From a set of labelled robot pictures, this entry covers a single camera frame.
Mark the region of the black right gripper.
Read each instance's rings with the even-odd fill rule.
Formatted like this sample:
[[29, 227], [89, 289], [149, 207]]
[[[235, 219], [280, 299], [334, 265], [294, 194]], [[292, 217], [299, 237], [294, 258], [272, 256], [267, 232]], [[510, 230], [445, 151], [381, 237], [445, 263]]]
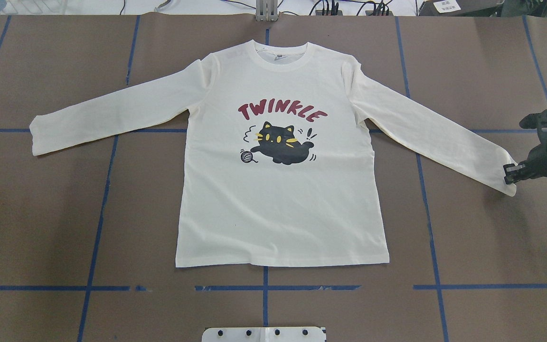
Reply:
[[517, 174], [506, 174], [504, 182], [506, 184], [515, 184], [521, 180], [536, 179], [547, 177], [547, 146], [538, 145], [529, 151], [528, 157], [516, 164], [503, 165], [505, 172], [517, 172]]

